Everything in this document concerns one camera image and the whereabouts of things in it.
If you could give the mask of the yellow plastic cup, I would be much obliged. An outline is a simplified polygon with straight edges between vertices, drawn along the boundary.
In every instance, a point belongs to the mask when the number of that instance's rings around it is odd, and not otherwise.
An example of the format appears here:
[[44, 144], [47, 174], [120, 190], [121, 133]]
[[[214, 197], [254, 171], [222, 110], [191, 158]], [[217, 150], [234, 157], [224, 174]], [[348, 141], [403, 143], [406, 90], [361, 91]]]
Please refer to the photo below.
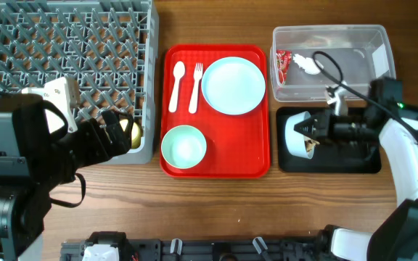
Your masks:
[[[121, 128], [125, 131], [128, 121], [126, 119], [120, 120]], [[133, 122], [131, 126], [131, 148], [137, 149], [141, 145], [142, 129], [138, 123]]]

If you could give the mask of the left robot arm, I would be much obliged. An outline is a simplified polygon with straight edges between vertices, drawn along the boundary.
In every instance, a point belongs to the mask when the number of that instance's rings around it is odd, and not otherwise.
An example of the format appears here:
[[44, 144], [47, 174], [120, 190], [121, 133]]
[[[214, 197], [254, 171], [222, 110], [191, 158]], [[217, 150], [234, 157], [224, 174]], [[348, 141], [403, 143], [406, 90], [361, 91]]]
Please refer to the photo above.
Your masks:
[[68, 130], [67, 118], [37, 94], [0, 97], [0, 260], [18, 260], [41, 238], [58, 185], [79, 180], [82, 167], [107, 162], [131, 148], [132, 115], [108, 110], [105, 125], [84, 120]]

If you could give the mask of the white tissue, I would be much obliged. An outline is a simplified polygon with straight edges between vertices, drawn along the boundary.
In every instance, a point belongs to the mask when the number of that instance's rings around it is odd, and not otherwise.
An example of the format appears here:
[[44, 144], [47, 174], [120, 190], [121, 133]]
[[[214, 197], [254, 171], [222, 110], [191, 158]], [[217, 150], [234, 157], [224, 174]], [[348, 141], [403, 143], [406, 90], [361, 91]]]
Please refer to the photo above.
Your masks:
[[309, 75], [318, 75], [324, 66], [320, 62], [314, 62], [310, 57], [303, 57], [299, 54], [292, 56], [293, 62], [298, 65], [300, 69], [303, 69], [305, 73]]

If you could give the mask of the light blue bowl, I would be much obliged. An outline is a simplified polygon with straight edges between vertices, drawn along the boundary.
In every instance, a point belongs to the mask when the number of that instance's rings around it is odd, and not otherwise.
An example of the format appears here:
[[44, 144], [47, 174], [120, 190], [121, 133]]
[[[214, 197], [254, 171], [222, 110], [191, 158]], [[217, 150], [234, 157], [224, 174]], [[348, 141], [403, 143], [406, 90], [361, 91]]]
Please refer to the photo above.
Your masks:
[[[310, 113], [305, 111], [299, 114], [310, 114]], [[301, 157], [301, 158], [305, 158], [309, 160], [313, 157], [314, 150], [309, 153], [306, 152], [305, 136], [293, 130], [293, 116], [290, 116], [287, 119], [287, 122], [285, 124], [285, 129], [284, 129], [284, 136], [285, 136], [285, 143], [287, 146], [287, 150], [292, 156]]]

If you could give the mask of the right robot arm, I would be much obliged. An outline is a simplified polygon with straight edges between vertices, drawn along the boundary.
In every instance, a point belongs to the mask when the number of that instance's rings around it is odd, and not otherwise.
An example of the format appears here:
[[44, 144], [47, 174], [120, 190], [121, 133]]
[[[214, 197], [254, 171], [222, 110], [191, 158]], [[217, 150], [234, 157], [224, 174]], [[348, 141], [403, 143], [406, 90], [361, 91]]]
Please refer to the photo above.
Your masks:
[[390, 164], [397, 207], [373, 233], [332, 228], [320, 252], [338, 260], [418, 260], [418, 107], [403, 103], [400, 81], [380, 78], [370, 83], [363, 113], [351, 115], [338, 96], [344, 88], [329, 88], [323, 112], [287, 120], [287, 149], [312, 158], [318, 145], [379, 144]]

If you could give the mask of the red snack wrapper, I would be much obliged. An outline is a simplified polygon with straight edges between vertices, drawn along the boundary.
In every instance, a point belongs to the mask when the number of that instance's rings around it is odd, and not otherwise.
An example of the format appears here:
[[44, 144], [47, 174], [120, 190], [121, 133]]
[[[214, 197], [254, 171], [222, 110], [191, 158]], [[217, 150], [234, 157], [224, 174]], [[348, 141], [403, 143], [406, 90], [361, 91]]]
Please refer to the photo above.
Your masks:
[[284, 84], [287, 79], [287, 71], [292, 60], [292, 52], [287, 50], [276, 51], [277, 75], [280, 84]]

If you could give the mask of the white plastic fork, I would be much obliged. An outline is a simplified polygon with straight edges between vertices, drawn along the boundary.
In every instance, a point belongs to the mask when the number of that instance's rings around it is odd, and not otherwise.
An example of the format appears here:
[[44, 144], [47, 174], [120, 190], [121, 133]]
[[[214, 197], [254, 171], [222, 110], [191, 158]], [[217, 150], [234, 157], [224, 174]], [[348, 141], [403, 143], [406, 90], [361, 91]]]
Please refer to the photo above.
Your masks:
[[198, 62], [194, 69], [194, 85], [192, 95], [189, 102], [189, 113], [194, 114], [197, 111], [199, 84], [203, 75], [203, 64]]

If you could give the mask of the food scraps and rice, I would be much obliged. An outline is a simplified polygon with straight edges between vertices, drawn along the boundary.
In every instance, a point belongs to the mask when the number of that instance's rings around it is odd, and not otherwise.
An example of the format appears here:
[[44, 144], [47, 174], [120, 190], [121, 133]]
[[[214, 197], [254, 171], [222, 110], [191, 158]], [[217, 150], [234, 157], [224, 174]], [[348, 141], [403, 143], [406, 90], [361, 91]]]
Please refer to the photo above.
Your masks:
[[305, 137], [305, 146], [306, 146], [306, 152], [312, 152], [315, 148], [315, 146], [319, 145], [319, 142], [316, 140], [313, 140], [312, 138]]

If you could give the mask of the white plastic spoon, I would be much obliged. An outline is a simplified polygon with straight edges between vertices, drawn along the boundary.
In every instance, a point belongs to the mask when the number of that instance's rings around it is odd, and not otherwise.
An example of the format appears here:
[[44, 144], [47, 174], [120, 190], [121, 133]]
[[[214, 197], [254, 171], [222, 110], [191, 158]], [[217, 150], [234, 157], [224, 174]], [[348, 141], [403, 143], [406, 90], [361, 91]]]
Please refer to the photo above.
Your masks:
[[174, 84], [171, 93], [171, 98], [168, 105], [169, 112], [176, 112], [179, 96], [179, 84], [180, 80], [185, 74], [185, 65], [182, 61], [178, 61], [173, 68]]

